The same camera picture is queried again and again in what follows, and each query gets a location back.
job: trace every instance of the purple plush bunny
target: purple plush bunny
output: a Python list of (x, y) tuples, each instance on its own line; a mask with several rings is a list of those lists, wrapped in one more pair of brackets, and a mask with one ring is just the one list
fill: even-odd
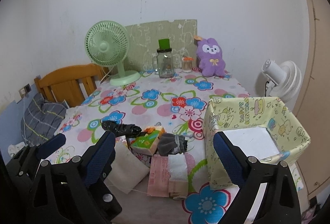
[(197, 42), (196, 54), (200, 59), (199, 68), (205, 77), (225, 76), (226, 63), (222, 59), (222, 50), (213, 38)]

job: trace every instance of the green lid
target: green lid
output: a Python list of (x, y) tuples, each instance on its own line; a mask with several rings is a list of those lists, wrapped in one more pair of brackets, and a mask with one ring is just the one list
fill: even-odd
[(160, 39), (158, 40), (159, 49), (166, 50), (170, 49), (170, 39)]

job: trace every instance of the glass jar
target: glass jar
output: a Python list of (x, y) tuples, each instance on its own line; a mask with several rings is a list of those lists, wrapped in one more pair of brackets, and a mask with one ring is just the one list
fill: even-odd
[(174, 76), (172, 49), (157, 49), (158, 75), (160, 78)]
[(155, 74), (158, 74), (158, 62), (157, 62), (157, 54), (152, 54), (152, 69), (155, 71)]

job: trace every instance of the clutter pile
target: clutter pile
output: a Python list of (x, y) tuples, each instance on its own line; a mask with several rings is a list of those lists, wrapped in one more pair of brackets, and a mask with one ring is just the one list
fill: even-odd
[[(115, 186), (128, 194), (148, 173), (147, 194), (184, 200), (188, 196), (188, 172), (184, 153), (185, 136), (166, 133), (161, 123), (143, 130), (134, 124), (103, 121), (102, 128), (116, 136), (116, 157), (105, 179), (107, 186)], [(149, 163), (143, 164), (141, 156)]]

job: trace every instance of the blue gripper pad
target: blue gripper pad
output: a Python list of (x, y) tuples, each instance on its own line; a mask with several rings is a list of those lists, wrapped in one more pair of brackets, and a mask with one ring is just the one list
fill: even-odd
[(64, 134), (59, 133), (58, 135), (52, 137), (50, 140), (39, 146), (36, 154), (37, 159), (46, 159), (48, 156), (62, 147), (65, 142), (66, 137)]
[(113, 133), (110, 133), (103, 144), (99, 147), (98, 151), (90, 159), (90, 162), (86, 166), (86, 177), (84, 178), (84, 184), (88, 188), (91, 184), (96, 183), (100, 174), (106, 165), (114, 146), (116, 139)]
[(242, 188), (245, 184), (243, 168), (219, 133), (216, 133), (213, 137), (213, 147), (231, 182)]

